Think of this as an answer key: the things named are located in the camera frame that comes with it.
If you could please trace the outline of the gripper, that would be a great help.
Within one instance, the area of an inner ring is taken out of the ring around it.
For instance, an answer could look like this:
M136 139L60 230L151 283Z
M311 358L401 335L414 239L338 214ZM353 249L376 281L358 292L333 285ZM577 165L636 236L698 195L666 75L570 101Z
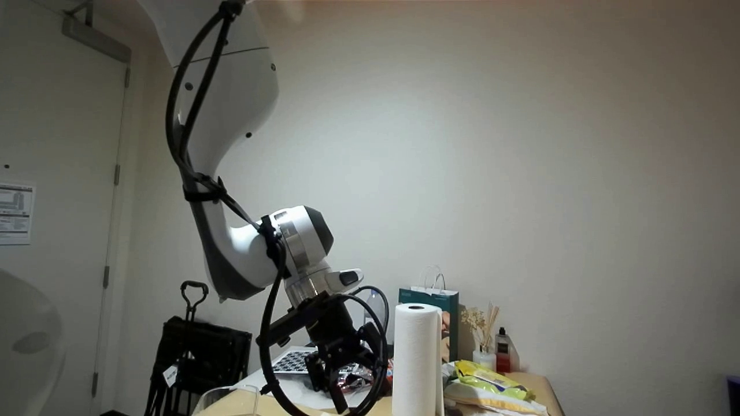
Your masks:
M373 381L381 381L388 368L386 338L375 324L363 324L357 331L345 303L353 295L317 295L301 301L301 311L308 316L306 331L316 351L304 359L315 392L331 398L338 414L348 410L338 379L341 367L333 366L331 357L357 355L358 367L368 371Z

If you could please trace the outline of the clear bowl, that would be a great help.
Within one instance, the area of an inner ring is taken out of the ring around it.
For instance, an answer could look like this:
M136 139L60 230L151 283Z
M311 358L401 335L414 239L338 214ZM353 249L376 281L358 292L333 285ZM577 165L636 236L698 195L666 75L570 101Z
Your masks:
M253 385L217 387L201 395L190 416L257 416L260 397Z

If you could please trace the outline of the shiny red foil packet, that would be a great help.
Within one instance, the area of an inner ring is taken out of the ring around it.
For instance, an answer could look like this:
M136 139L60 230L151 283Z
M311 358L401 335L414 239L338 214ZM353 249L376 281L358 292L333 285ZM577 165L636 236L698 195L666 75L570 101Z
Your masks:
M381 383L380 395L390 396L392 393L394 364L388 360L385 379ZM370 369L357 365L354 370L346 374L340 374L338 385L344 395L370 389L375 384L375 377Z

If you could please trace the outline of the checkerboard sheet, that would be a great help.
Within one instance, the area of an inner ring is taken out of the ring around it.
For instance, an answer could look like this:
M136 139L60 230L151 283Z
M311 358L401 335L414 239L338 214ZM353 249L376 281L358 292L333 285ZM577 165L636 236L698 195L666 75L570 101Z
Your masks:
M272 370L275 374L307 376L306 357L317 352L316 347L289 347L272 360Z

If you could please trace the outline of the white sheet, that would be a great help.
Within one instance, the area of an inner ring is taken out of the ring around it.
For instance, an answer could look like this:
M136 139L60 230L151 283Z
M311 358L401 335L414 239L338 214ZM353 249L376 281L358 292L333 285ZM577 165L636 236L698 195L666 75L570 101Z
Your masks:
M296 355L303 358L308 352L314 351L315 348L312 347L287 347L284 352L279 353L276 358L272 359L272 363L278 364L285 357L291 358ZM298 374L297 372L275 372L275 374L286 397L296 406L302 409L314 409L327 414L336 414L331 398L323 392L315 392L307 374ZM261 389L266 385L266 380L261 368L257 368L238 382L237 385L240 388L251 385L251 387ZM392 416L391 397L383 397L378 400L367 416Z

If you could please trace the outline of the white paper towel roll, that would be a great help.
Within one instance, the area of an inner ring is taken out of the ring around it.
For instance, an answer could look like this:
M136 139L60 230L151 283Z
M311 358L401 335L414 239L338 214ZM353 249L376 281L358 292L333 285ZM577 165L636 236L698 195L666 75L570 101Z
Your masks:
M392 416L445 416L441 375L442 311L420 303L395 308Z

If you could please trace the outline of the teal gift bag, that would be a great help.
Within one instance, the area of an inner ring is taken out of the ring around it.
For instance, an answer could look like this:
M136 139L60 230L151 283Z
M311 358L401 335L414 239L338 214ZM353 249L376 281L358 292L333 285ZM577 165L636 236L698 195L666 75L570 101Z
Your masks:
M428 266L421 274L421 283L398 290L397 301L422 303L441 309L441 360L449 363L458 359L460 330L460 296L448 289L441 267Z

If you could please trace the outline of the reed diffuser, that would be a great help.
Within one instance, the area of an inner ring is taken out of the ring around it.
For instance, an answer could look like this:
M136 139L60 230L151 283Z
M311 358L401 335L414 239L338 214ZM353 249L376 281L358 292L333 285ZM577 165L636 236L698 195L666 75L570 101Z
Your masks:
M486 308L471 306L461 313L462 326L473 337L473 361L489 370L495 370L497 365L494 329L499 310L489 301Z

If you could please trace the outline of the yellow packet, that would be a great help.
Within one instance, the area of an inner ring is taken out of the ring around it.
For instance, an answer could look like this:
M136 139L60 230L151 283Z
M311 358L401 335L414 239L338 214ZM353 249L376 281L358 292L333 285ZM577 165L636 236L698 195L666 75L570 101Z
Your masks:
M454 368L461 384L523 401L531 401L536 397L523 384L478 363L466 360L455 361Z

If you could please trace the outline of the black folded cart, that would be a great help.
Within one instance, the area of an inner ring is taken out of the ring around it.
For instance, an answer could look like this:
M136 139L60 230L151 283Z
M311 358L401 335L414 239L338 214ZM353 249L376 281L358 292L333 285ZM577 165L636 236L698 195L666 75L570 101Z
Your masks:
M194 396L234 385L247 375L252 334L195 319L197 307L209 294L207 284L184 281L180 294L186 313L164 323L145 416L186 416L195 408Z

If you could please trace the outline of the red bottle with black cap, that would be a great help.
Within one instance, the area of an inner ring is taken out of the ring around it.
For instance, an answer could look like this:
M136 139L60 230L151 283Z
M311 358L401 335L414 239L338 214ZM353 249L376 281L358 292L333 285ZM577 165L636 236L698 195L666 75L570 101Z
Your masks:
M495 337L496 372L511 372L511 340L504 326L500 326Z

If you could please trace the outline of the white packet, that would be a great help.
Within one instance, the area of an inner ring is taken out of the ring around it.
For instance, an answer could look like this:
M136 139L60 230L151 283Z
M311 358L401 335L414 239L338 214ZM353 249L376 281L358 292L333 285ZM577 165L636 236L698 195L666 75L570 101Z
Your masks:
M526 389L510 387L500 389L484 381L470 384L460 380L449 382L442 390L444 398L455 403L487 409L514 416L550 416L547 407L537 403L534 394Z

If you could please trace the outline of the door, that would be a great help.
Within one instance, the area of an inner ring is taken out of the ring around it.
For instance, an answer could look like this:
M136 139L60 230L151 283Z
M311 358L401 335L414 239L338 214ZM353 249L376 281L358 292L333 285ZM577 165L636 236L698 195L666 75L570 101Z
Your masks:
M29 245L0 247L0 416L94 416L126 65L39 0L0 17L0 181L34 183Z

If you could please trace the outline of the paper notice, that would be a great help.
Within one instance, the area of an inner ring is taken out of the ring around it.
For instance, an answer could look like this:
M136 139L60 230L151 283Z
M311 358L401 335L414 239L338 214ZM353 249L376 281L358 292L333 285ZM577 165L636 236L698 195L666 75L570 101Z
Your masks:
M36 194L34 183L0 181L0 247L31 243Z

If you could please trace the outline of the door closer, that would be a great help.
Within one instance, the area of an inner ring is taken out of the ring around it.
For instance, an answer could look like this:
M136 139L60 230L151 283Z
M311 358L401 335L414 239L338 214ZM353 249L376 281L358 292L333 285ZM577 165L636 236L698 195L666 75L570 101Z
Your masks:
M82 0L74 8L63 10L61 33L109 58L130 64L132 50L126 44L93 27L94 1Z

